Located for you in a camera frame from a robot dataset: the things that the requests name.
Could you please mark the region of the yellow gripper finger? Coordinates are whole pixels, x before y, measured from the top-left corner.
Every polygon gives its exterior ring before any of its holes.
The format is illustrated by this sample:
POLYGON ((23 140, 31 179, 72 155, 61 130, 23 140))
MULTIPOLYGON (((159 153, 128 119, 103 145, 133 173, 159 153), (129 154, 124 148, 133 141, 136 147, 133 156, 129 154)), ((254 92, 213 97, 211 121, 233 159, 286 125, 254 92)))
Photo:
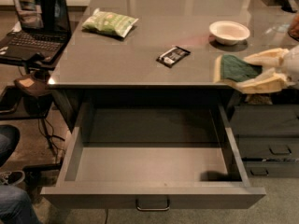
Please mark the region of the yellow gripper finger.
POLYGON ((289 51, 287 49, 269 49, 247 56, 244 58, 244 61, 252 65, 260 65, 263 67, 279 67, 283 62, 284 56, 288 53, 289 51))
POLYGON ((274 68, 270 68, 256 78, 247 81, 236 82, 231 79, 224 79, 223 82, 243 94, 278 92, 294 85, 289 76, 278 73, 274 68))

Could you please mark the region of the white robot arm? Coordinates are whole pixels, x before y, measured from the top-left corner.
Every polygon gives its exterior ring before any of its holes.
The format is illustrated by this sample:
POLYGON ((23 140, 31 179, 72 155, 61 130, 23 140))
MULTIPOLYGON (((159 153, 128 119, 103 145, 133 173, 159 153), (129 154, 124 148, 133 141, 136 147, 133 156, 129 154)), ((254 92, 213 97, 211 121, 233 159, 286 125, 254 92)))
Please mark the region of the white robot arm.
POLYGON ((223 55, 220 81, 245 94, 272 93, 298 88, 299 50, 269 49, 239 59, 223 55))

